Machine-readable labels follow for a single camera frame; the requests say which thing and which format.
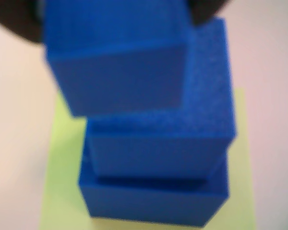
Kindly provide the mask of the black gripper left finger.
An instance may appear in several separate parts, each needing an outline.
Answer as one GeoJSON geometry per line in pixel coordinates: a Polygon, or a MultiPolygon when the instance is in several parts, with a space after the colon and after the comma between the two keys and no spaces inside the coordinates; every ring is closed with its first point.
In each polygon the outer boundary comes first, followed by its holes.
{"type": "Polygon", "coordinates": [[[0,26],[33,44],[42,43],[44,0],[0,0],[0,26]]]}

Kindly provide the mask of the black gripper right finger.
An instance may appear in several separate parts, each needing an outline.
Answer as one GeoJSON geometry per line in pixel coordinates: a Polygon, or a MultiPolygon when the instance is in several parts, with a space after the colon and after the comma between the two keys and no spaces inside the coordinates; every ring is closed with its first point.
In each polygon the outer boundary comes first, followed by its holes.
{"type": "Polygon", "coordinates": [[[215,17],[230,0],[186,0],[188,26],[199,26],[215,17]]]}

